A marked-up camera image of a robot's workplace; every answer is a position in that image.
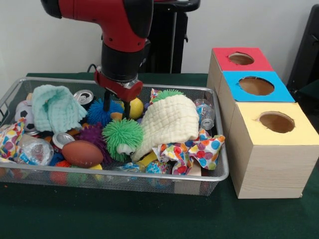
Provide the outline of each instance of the white wall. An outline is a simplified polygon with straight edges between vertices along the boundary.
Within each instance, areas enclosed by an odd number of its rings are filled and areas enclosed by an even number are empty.
[[[83,72],[99,63],[99,26],[47,15],[40,0],[0,0],[0,96],[28,72]],[[188,14],[183,72],[207,73],[217,46],[257,46],[288,80],[316,0],[202,0]]]
[[[317,0],[202,0],[188,14],[183,72],[207,72],[212,47],[262,49],[287,82],[309,17]]]

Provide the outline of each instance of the cable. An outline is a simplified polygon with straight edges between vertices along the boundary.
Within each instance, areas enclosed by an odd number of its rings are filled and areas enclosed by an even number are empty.
[[[93,66],[93,67],[94,67],[94,69],[96,70],[96,65],[95,65],[95,64],[91,64],[91,65],[89,66],[89,68],[88,68],[88,70],[87,70],[86,72],[90,72],[90,71],[91,71],[92,66]]]

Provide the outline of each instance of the mint green washcloth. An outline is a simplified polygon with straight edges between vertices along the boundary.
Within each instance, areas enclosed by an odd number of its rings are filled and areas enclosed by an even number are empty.
[[[34,126],[40,131],[67,132],[80,127],[79,121],[86,110],[73,98],[64,86],[43,85],[32,94]]]

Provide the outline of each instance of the metal basket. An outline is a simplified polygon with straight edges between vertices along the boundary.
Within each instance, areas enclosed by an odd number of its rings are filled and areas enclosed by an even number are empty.
[[[94,81],[26,77],[17,80],[0,100],[0,124],[13,123],[17,104],[25,100],[28,93],[32,93],[36,87],[45,84],[54,86],[63,85],[69,88],[72,93],[82,89],[91,90],[97,98],[102,98],[104,95],[104,90],[96,85]],[[212,134],[223,134],[218,99],[213,90],[199,87],[144,85],[142,93],[139,96],[143,103],[149,102],[152,88],[161,90],[178,89],[193,101],[196,99],[207,99],[214,104],[216,112],[216,126],[212,130]],[[124,163],[113,162],[103,165],[104,170],[0,163],[0,167],[6,171],[6,174],[0,178],[0,181],[208,196],[218,182],[226,179],[229,174],[225,145],[221,148],[216,169],[207,171],[207,175],[201,177],[130,173],[111,170],[115,166],[120,166]]]

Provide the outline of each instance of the green table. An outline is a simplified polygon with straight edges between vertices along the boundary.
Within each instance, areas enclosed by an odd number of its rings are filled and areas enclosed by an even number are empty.
[[[91,74],[29,76],[91,79]],[[145,83],[206,85],[207,75],[140,75]],[[1,239],[319,237],[319,172],[301,199],[238,200],[228,178],[188,196],[0,183]]]

